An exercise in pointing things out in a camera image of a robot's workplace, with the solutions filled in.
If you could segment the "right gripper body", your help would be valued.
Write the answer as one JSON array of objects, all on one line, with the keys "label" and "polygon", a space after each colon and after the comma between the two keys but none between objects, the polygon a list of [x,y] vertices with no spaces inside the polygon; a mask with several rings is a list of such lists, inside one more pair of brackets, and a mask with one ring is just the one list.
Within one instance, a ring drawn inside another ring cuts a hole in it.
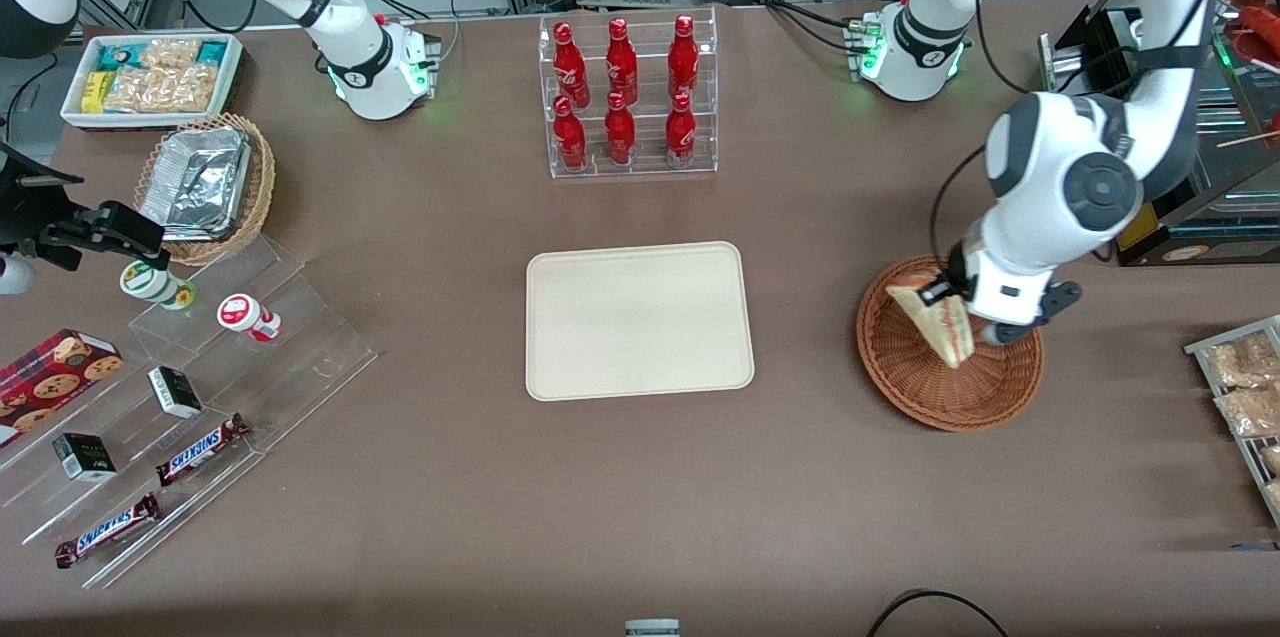
[{"label": "right gripper body", "polygon": [[77,249],[49,246],[42,240],[49,226],[72,221],[78,207],[65,185],[82,183],[46,164],[36,162],[17,148],[3,148],[1,171],[1,295],[20,295],[35,285],[37,260],[76,271]]}]

